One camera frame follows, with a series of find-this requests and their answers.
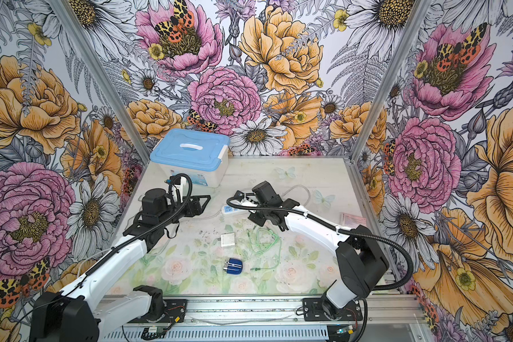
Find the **white charger adapter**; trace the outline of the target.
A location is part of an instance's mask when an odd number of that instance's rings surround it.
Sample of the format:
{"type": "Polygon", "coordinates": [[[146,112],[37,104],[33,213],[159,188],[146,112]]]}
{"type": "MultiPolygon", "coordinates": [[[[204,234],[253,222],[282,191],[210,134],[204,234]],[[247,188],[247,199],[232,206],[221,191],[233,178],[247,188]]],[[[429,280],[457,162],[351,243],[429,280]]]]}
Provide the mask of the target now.
{"type": "Polygon", "coordinates": [[[223,234],[220,237],[221,247],[233,247],[235,246],[235,233],[223,234]]]}

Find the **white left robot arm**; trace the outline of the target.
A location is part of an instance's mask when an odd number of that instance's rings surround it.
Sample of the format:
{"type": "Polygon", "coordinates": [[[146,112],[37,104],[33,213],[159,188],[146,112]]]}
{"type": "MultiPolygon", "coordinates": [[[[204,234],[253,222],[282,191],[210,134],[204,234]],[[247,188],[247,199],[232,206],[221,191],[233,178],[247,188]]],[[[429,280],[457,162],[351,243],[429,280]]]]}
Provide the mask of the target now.
{"type": "Polygon", "coordinates": [[[129,295],[100,308],[112,286],[162,239],[166,227],[201,215],[210,195],[188,194],[169,203],[162,188],[145,193],[142,210],[118,244],[59,292],[44,294],[32,312],[30,341],[99,341],[134,319],[159,321],[167,315],[162,290],[137,286],[129,295]]]}

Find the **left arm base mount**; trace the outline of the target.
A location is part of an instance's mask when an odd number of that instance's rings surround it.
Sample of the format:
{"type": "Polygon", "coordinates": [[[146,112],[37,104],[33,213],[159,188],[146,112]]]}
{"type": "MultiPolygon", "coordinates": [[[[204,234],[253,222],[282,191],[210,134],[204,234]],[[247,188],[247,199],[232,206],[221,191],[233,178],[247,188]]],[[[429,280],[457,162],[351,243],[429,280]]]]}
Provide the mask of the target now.
{"type": "Polygon", "coordinates": [[[187,311],[187,299],[163,299],[163,308],[154,310],[129,323],[182,323],[187,311]]]}

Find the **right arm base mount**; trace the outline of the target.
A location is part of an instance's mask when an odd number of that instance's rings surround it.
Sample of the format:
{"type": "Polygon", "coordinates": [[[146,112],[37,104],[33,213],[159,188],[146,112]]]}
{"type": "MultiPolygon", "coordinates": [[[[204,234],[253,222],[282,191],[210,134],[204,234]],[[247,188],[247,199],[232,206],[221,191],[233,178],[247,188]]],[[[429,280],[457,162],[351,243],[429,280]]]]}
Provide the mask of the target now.
{"type": "Polygon", "coordinates": [[[302,299],[302,316],[305,321],[361,321],[363,309],[354,301],[337,308],[323,298],[306,297],[302,299]]]}

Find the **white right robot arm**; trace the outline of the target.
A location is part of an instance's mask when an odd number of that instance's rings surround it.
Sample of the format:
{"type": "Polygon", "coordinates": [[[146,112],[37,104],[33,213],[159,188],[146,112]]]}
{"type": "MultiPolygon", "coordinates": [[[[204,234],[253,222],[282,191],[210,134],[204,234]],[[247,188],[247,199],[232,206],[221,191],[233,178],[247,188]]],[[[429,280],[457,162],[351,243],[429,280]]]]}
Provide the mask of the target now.
{"type": "Polygon", "coordinates": [[[383,250],[367,227],[335,225],[296,200],[282,199],[267,181],[253,187],[251,195],[242,195],[240,203],[250,207],[253,223],[262,226],[270,222],[282,232],[303,235],[335,256],[339,275],[321,296],[321,311],[330,320],[338,320],[349,302],[367,298],[389,269],[383,250]]]}

